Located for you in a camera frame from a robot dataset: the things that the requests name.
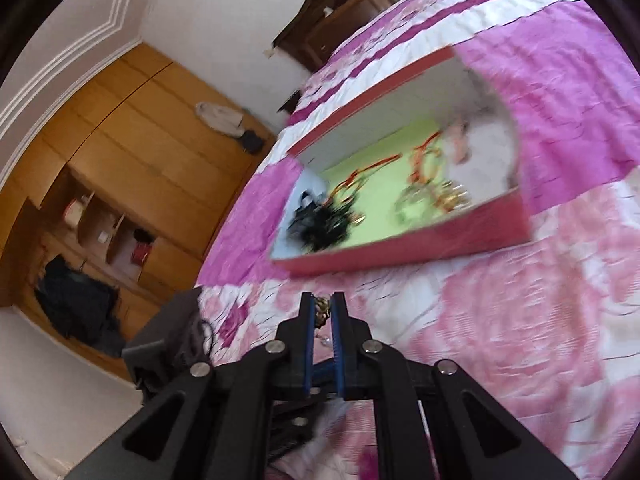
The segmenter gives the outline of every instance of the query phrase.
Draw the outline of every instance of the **box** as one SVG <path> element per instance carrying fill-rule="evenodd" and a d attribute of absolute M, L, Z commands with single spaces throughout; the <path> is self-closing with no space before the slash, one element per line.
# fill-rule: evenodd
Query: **box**
<path fill-rule="evenodd" d="M 446 129 L 457 118 L 468 124 L 463 162 L 456 160 L 459 144 Z M 462 184 L 470 203 L 444 212 L 418 202 L 418 216 L 412 218 L 416 206 L 402 198 L 414 169 L 412 153 L 438 131 L 429 144 L 431 176 L 434 182 Z M 376 83 L 318 124 L 289 155 L 304 170 L 287 201 L 271 260 L 294 276 L 426 262 L 530 239 L 517 180 L 517 124 L 489 85 L 451 48 Z M 365 219 L 350 227 L 345 241 L 309 252 L 288 235 L 304 191 L 328 196 L 354 170 L 392 155 L 401 158 L 364 173 L 353 208 Z"/>

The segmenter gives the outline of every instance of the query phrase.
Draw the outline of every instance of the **white wall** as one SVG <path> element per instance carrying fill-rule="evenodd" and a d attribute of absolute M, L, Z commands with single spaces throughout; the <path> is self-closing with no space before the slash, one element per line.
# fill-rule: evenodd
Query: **white wall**
<path fill-rule="evenodd" d="M 275 132 L 276 111 L 308 78 L 283 52 L 263 51 L 304 0 L 152 0 L 143 39 L 259 117 Z"/>
<path fill-rule="evenodd" d="M 133 384 L 53 342 L 0 308 L 0 421 L 47 459 L 76 464 L 140 408 Z"/>
<path fill-rule="evenodd" d="M 137 45 L 148 0 L 63 0 L 0 87 L 0 187 L 42 125 L 95 73 Z"/>

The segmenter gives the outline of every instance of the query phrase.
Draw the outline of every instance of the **bedsheet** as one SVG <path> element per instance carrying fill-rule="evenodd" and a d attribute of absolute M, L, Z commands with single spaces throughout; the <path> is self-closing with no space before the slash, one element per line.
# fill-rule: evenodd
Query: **bedsheet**
<path fill-rule="evenodd" d="M 640 77 L 581 0 L 438 1 L 435 20 L 426 0 L 393 26 L 379 17 L 369 27 L 385 34 L 369 42 L 379 33 L 365 28 L 334 54 L 349 70 L 307 85 L 303 118 L 280 134 L 198 278 L 201 313 L 216 329 L 213 361 L 272 338 L 301 292 L 343 290 L 375 338 L 414 360 L 459 361 L 579 478 L 600 479 L 640 420 Z M 396 25 L 408 25 L 397 38 Z M 396 43 L 378 55 L 382 37 Z M 367 84 L 442 44 L 491 82 L 519 122 L 533 241 L 289 279 L 268 259 L 301 171 L 287 148 Z M 317 360 L 331 352 L 316 340 Z M 375 478 L 372 406 L 334 402 L 316 438 L 277 468 L 297 479 Z"/>

